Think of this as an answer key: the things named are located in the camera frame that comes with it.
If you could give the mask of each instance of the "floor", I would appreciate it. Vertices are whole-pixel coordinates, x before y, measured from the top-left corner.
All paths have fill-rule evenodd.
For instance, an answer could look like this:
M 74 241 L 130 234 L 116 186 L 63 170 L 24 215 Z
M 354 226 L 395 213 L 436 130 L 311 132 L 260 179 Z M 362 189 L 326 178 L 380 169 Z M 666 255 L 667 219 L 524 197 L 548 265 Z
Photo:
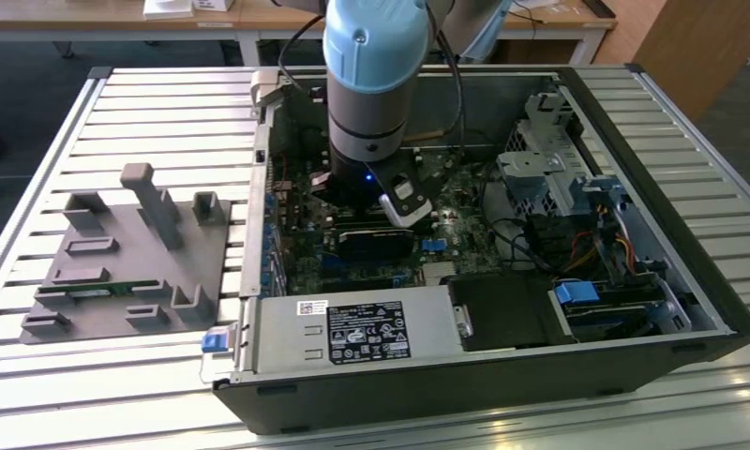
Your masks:
M 315 44 L 300 42 L 292 64 L 315 64 Z M 236 64 L 232 48 L 215 42 L 92 42 L 60 59 L 48 43 L 0 43 L 0 232 L 35 170 L 70 104 L 94 66 L 192 67 Z M 264 45 L 272 61 L 276 45 Z M 698 123 L 700 131 L 750 182 L 750 65 Z

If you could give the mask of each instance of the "aluminum slotted table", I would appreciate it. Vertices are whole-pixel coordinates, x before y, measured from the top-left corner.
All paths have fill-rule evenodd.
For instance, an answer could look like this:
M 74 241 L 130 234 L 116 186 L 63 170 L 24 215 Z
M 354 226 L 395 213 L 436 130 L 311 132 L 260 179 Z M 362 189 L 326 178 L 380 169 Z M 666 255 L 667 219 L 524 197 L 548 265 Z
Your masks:
M 132 202 L 118 184 L 127 162 L 152 165 L 152 181 L 175 201 L 214 190 L 232 202 L 219 322 L 238 316 L 252 70 L 92 73 L 0 238 L 0 448 L 750 447 L 750 345 L 627 395 L 274 437 L 254 436 L 214 398 L 206 382 L 231 361 L 203 363 L 202 333 L 20 345 L 22 318 L 68 225 L 67 195 L 98 189 L 106 203 Z M 750 307 L 750 187 L 643 73 L 578 73 Z

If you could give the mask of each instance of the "motherboard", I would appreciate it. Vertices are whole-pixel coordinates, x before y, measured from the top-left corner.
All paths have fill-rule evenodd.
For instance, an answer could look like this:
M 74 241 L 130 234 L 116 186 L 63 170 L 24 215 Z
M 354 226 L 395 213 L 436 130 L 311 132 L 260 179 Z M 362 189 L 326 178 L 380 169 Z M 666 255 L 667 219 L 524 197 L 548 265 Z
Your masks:
M 446 148 L 414 153 L 423 174 L 448 163 Z M 436 285 L 456 274 L 500 267 L 495 236 L 483 223 L 476 185 L 482 166 L 462 165 L 435 198 L 435 210 L 410 230 L 394 228 L 382 209 L 336 207 L 310 194 L 310 173 L 327 160 L 275 161 L 272 182 L 287 294 L 334 293 Z

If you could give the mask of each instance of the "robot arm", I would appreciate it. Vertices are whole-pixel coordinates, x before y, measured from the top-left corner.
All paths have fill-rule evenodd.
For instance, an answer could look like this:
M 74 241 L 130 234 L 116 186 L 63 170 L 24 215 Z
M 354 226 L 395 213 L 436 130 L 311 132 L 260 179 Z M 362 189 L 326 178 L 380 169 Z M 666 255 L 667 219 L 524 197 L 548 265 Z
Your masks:
M 272 1 L 324 15 L 331 170 L 314 179 L 314 195 L 347 206 L 378 201 L 392 225 L 407 228 L 430 213 L 440 189 L 398 151 L 427 49 L 448 35 L 452 53 L 487 52 L 511 2 Z

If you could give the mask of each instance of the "table leg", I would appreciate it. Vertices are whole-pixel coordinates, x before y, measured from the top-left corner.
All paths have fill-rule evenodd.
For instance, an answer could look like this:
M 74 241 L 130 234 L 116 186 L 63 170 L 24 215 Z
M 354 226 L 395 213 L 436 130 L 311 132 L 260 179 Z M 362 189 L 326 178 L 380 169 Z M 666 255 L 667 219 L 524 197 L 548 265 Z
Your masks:
M 74 56 L 74 52 L 71 51 L 71 41 L 54 41 L 51 43 L 54 49 L 58 51 L 58 54 L 63 59 L 70 59 Z
M 238 50 L 244 67 L 256 68 L 260 66 L 260 56 L 258 55 L 258 33 L 255 31 L 238 32 Z
M 584 66 L 591 64 L 603 36 L 604 29 L 602 28 L 584 31 L 583 39 L 578 42 L 575 51 L 572 52 L 572 57 L 570 58 L 570 64 L 572 66 Z

